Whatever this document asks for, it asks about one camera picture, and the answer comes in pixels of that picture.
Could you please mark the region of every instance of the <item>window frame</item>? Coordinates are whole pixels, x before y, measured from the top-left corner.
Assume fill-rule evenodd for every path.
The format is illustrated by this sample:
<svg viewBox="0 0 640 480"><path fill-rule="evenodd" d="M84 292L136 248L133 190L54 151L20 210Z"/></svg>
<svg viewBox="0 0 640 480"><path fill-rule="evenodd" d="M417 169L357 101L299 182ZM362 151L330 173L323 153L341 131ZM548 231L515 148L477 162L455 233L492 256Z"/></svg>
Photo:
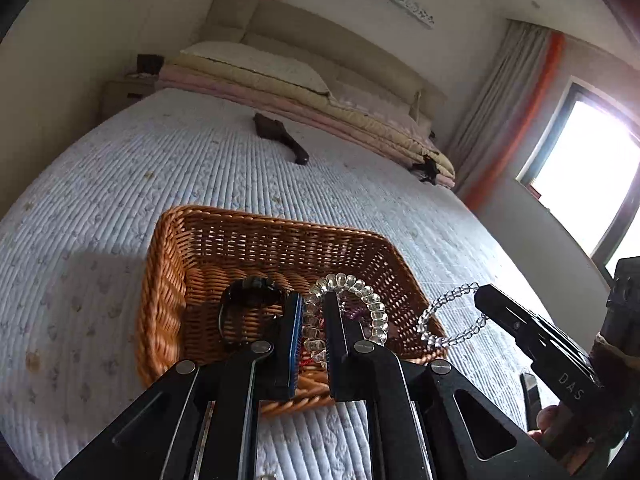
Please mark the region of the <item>window frame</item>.
<svg viewBox="0 0 640 480"><path fill-rule="evenodd" d="M538 176L549 155L556 146L566 122L574 110L575 104L578 102L585 102L586 104L598 108L607 114L613 115L615 118L622 121L631 132L632 140L640 146L640 126L633 121L628 115L616 108L613 104L603 99L591 90L583 87L582 85L574 82L569 87L569 91L562 102L562 106L558 111L558 115L554 120L546 139L543 141L540 150L536 153L529 167L525 170L522 177L519 179L520 183L529 188L534 188L533 182ZM603 275L604 279L613 284L613 277L606 268L606 264L609 262L613 254L619 247L622 239L625 237L631 223L633 222L638 209L640 208L640 164L636 169L636 174L629 185L629 190L626 193L620 208L616 212L611 224L600 238L600 241L593 250L593 253L588 254L593 263L598 267L598 270Z"/></svg>

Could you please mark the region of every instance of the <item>beige curtain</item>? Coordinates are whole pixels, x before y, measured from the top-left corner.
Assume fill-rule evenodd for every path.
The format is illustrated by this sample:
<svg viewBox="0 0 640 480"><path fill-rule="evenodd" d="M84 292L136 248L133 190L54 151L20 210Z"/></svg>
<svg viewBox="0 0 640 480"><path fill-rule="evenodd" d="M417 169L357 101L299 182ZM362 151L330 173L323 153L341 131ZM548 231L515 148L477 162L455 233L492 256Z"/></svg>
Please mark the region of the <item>beige curtain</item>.
<svg viewBox="0 0 640 480"><path fill-rule="evenodd" d="M511 21L491 72L444 149L464 198L507 141L542 69L551 30Z"/></svg>

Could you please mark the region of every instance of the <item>metal screw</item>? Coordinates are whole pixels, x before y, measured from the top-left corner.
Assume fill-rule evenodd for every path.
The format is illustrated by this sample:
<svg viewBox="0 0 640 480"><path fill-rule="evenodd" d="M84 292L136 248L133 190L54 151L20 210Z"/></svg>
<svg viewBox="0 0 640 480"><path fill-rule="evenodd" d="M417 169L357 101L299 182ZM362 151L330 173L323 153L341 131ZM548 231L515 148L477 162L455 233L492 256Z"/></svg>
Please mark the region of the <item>metal screw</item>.
<svg viewBox="0 0 640 480"><path fill-rule="evenodd" d="M271 343L268 341L255 341L251 343L251 352L254 354L265 354L271 350Z"/></svg>
<svg viewBox="0 0 640 480"><path fill-rule="evenodd" d="M431 370L433 370L433 373L438 375L447 375L451 371L451 365L449 364L449 361L436 359L431 362Z"/></svg>
<svg viewBox="0 0 640 480"><path fill-rule="evenodd" d="M369 352L373 352L373 349L376 346L371 341L356 341L356 344L353 345L353 349L359 354L368 354Z"/></svg>
<svg viewBox="0 0 640 480"><path fill-rule="evenodd" d="M180 375L189 375L196 369L196 363L193 361L180 361L175 365L175 371Z"/></svg>

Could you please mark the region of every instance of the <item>pillow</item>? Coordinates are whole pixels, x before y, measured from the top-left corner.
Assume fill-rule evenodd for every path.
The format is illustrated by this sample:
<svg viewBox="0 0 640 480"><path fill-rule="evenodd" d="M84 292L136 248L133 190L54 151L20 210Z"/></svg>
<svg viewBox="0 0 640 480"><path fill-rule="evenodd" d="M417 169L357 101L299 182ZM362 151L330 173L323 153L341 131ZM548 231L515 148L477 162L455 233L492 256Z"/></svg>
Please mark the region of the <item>pillow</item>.
<svg viewBox="0 0 640 480"><path fill-rule="evenodd" d="M337 78L338 66L333 61L329 61L328 59L318 56L318 54L313 54L303 48L282 43L278 40L272 40L271 38L260 36L259 34L254 34L252 32L246 33L244 38L242 38L241 43L247 44L264 52L271 52L278 56L292 57L302 63L306 63L318 72L325 82Z"/></svg>
<svg viewBox="0 0 640 480"><path fill-rule="evenodd" d="M373 117L382 123L388 124L406 134L413 140L431 146L429 140L431 133L431 121L421 118L420 126L408 114L408 105L403 103L398 106L381 99L377 95L365 92L355 86L347 85L341 81L333 81L331 86L331 101L335 106L357 110L365 115Z"/></svg>
<svg viewBox="0 0 640 480"><path fill-rule="evenodd" d="M308 64L290 57L270 54L242 43L204 41L185 48L181 52L244 68L306 88L317 94L329 95L329 89L324 80Z"/></svg>
<svg viewBox="0 0 640 480"><path fill-rule="evenodd" d="M350 87L364 90L366 93L372 94L383 101L393 104L398 109L406 109L405 113L409 113L409 105L402 101L401 98L353 70L349 70L348 68L341 66L336 80L339 83L343 83Z"/></svg>

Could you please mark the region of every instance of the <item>window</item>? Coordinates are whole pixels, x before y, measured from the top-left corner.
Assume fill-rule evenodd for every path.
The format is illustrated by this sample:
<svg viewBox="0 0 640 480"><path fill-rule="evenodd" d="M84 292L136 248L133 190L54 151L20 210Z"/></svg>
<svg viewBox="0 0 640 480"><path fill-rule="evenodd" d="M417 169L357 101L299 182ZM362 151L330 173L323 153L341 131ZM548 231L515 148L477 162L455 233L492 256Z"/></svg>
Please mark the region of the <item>window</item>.
<svg viewBox="0 0 640 480"><path fill-rule="evenodd" d="M520 179L612 282L620 258L640 255L640 128L573 84Z"/></svg>

